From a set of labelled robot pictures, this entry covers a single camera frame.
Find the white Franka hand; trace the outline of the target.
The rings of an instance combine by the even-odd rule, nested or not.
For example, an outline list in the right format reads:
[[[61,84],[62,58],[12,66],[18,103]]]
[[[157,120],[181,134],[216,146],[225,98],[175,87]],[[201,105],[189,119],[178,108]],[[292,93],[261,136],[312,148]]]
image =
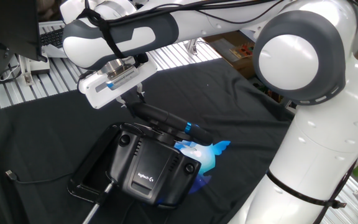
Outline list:
[[[116,71],[108,63],[102,70],[78,81],[78,90],[88,99],[94,109],[100,109],[115,100],[122,108],[127,108],[132,117],[135,117],[132,106],[121,95],[133,87],[137,87],[137,96],[145,103],[142,82],[157,72],[157,64],[148,55],[148,61],[138,67],[123,64]]]

